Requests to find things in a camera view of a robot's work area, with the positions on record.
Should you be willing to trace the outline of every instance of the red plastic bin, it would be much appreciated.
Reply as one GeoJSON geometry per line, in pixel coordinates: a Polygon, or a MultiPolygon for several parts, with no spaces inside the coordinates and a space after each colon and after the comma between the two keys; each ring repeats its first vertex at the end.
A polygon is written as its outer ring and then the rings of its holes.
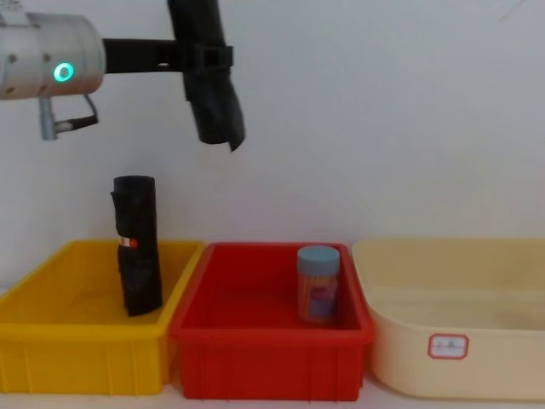
{"type": "Polygon", "coordinates": [[[217,244],[204,253],[170,327],[189,399],[357,400],[372,327],[352,258],[341,252],[337,315],[297,314],[297,250],[217,244]]]}

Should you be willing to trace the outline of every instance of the white wall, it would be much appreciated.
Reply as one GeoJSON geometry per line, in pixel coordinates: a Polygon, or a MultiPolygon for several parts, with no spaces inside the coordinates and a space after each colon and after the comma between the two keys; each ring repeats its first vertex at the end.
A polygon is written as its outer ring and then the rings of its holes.
{"type": "MultiPolygon", "coordinates": [[[[0,284],[69,239],[115,236],[128,173],[157,178],[165,238],[544,234],[545,3],[499,22],[516,2],[221,0],[248,129],[235,154],[198,142],[177,74],[109,77],[101,125],[54,143],[35,101],[0,103],[0,284]]],[[[172,38],[163,3],[26,7],[172,38]]]]}

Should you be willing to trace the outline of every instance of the green indicator light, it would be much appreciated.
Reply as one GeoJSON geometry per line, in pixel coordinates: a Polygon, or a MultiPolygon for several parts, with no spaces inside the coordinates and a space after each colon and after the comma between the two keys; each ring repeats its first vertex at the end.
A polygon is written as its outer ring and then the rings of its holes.
{"type": "Polygon", "coordinates": [[[54,68],[53,78],[57,83],[70,81],[73,76],[74,66],[68,62],[63,62],[54,68]]]}

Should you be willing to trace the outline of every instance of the black rolled object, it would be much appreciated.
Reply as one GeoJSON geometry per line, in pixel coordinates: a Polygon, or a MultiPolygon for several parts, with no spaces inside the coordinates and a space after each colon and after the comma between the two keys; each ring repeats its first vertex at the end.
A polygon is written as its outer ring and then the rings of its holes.
{"type": "Polygon", "coordinates": [[[155,180],[149,176],[117,177],[112,198],[125,307],[131,317],[151,313],[163,305],[155,180]]]}

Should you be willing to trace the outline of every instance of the cap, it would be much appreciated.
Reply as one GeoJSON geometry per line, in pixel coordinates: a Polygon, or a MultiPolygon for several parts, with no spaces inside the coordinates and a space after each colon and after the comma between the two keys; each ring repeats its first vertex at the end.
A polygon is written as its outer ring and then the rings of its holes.
{"type": "Polygon", "coordinates": [[[333,247],[311,245],[297,251],[297,270],[313,277],[332,277],[339,273],[341,253],[333,247]]]}

